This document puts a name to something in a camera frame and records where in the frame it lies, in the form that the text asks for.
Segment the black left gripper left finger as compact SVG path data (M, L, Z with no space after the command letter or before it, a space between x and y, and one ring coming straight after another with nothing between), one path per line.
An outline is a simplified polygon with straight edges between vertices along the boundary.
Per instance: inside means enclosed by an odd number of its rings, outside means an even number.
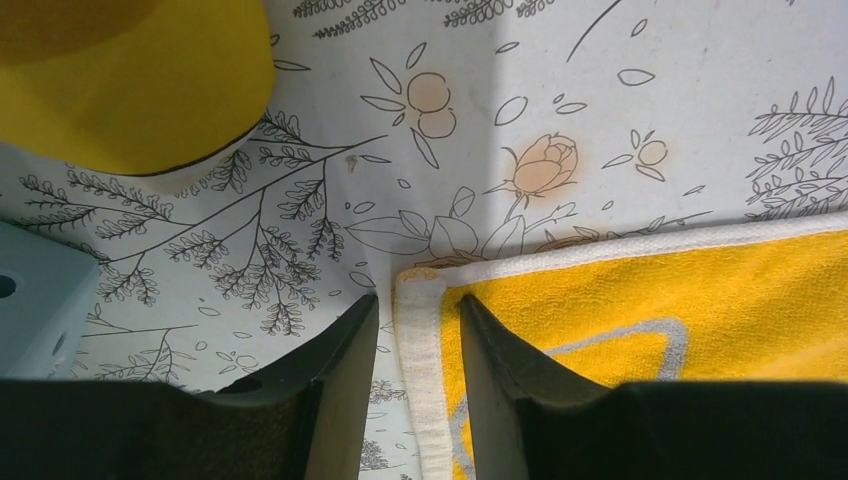
M154 382L1 384L5 479L354 479L379 303L218 391Z

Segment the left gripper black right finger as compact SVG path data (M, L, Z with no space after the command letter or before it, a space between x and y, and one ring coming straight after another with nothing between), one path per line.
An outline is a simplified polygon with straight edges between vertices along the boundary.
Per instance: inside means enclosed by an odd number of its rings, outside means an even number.
M843 479L847 387L654 381L558 364L472 295L461 349L479 479Z

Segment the grey yellow patterned towel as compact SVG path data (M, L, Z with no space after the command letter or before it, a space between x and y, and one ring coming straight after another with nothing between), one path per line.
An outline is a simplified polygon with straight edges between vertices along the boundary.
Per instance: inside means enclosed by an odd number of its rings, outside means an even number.
M847 216L586 241L396 280L395 339L426 479L475 475L459 301L604 386L847 377Z

